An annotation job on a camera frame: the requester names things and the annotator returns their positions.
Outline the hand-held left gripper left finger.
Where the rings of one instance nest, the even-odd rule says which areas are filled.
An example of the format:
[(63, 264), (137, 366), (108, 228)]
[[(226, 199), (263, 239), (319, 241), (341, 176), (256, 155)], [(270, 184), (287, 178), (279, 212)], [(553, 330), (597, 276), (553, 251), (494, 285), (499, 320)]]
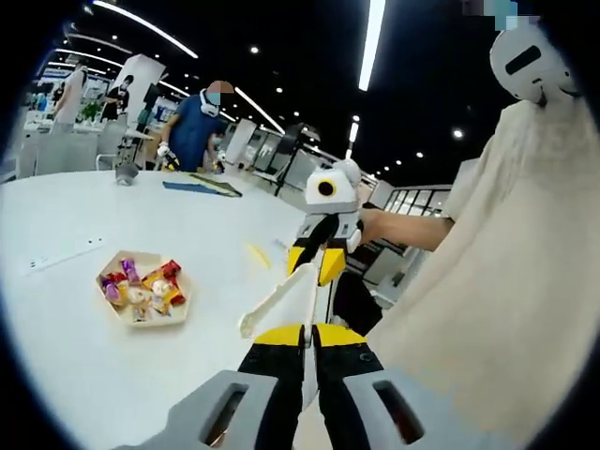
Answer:
[(306, 327), (259, 335), (237, 370), (221, 370), (172, 407), (168, 449), (289, 449), (302, 410)]

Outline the person's right hand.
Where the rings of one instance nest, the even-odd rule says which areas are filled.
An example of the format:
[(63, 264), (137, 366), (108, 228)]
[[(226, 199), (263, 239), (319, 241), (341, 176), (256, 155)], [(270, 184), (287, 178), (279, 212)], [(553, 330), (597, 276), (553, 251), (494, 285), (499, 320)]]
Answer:
[(387, 212), (379, 209), (362, 209), (360, 220), (363, 224), (361, 244), (388, 238), (394, 224), (389, 222)]

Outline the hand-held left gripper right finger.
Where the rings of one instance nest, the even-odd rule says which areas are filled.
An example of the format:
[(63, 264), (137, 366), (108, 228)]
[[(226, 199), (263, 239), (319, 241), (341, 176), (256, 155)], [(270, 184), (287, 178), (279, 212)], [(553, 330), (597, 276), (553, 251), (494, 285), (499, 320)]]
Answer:
[(319, 409), (334, 449), (429, 449), (428, 417), (397, 370), (365, 337), (341, 325), (312, 326)]

